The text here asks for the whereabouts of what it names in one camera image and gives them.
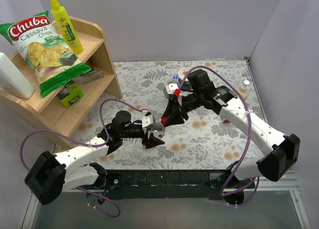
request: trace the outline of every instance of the white bottle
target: white bottle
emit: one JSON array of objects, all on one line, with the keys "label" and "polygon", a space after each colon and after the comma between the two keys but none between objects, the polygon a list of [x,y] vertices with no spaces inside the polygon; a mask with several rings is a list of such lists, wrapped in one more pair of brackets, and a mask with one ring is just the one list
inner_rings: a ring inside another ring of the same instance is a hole
[{"label": "white bottle", "polygon": [[249,90],[247,87],[250,85],[250,81],[245,78],[241,86],[236,87],[236,90],[242,95],[244,99],[247,99]]},{"label": "white bottle", "polygon": [[0,87],[13,96],[25,99],[29,99],[34,92],[33,85],[2,52],[0,52]]}]

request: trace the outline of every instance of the wooden shelf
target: wooden shelf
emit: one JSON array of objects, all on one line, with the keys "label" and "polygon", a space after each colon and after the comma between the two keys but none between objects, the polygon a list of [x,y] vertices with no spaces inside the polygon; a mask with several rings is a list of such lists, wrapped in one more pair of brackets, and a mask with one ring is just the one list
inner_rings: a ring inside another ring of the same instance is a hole
[{"label": "wooden shelf", "polygon": [[95,81],[79,84],[84,97],[78,102],[66,108],[54,98],[41,115],[61,134],[70,136],[113,79],[114,75],[105,75]]},{"label": "wooden shelf", "polygon": [[[84,47],[83,52],[79,54],[79,58],[82,62],[86,62],[92,54],[103,44],[103,38],[92,36],[83,32],[77,32],[78,37],[80,38],[81,44]],[[22,99],[37,112],[42,112],[43,109],[51,102],[51,100],[59,93],[61,88],[54,90],[48,96],[43,98],[40,95],[40,88],[35,77],[34,71],[29,67],[27,62],[20,56],[20,54],[15,54],[11,61],[15,64],[16,67],[24,74],[24,76],[31,82],[35,87],[35,92],[30,99]]]},{"label": "wooden shelf", "polygon": [[[0,101],[30,125],[36,129],[52,130],[66,136],[72,134],[104,91],[118,98],[123,97],[103,30],[95,23],[75,17],[70,17],[70,19],[84,49],[78,55],[79,58],[82,62],[89,60],[93,66],[101,69],[104,73],[103,78],[80,84],[84,97],[79,102],[65,108],[55,97],[60,89],[56,89],[42,98],[34,71],[17,52],[11,57],[11,61],[33,84],[35,92],[30,99],[21,99],[0,88]],[[45,133],[44,135],[62,148],[72,147],[68,140],[55,134]]]}]

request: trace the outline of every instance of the red logo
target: red logo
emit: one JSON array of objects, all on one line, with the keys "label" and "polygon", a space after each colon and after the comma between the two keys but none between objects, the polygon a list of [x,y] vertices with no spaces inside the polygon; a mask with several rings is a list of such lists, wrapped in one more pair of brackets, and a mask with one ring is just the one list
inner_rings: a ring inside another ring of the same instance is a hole
[{"label": "red logo", "polygon": [[17,22],[9,28],[9,36],[13,41],[18,41],[19,37],[34,28],[46,26],[50,24],[50,20],[45,16],[34,16],[26,20]]}]

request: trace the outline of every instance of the shelf board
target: shelf board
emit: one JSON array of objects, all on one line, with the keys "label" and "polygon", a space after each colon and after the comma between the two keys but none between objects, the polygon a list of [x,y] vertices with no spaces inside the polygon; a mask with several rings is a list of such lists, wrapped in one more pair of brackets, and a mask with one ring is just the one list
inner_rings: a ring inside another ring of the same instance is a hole
[{"label": "shelf board", "polygon": [[84,97],[78,102],[66,108],[57,98],[54,98],[41,115],[59,133],[70,136],[113,79],[114,75],[106,75],[104,72],[103,78],[79,84]]},{"label": "shelf board", "polygon": [[[82,62],[86,62],[92,54],[102,45],[103,39],[92,36],[80,31],[77,31],[78,37],[80,38],[81,44],[84,48],[83,52],[78,55]],[[44,108],[52,101],[52,99],[58,94],[61,88],[54,90],[48,96],[43,98],[40,95],[40,88],[35,77],[34,71],[29,67],[27,62],[16,53],[11,61],[15,64],[16,67],[24,74],[24,76],[31,82],[35,87],[35,92],[30,99],[21,99],[25,101],[28,105],[34,108],[37,112],[42,112]]]}]

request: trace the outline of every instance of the green box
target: green box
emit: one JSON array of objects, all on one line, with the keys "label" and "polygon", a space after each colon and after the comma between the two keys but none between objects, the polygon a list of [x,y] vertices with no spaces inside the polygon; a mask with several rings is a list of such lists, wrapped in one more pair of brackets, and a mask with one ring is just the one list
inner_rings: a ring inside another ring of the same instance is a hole
[{"label": "green box", "polygon": [[84,94],[78,84],[71,80],[63,86],[56,96],[65,107],[69,107],[81,99]]}]

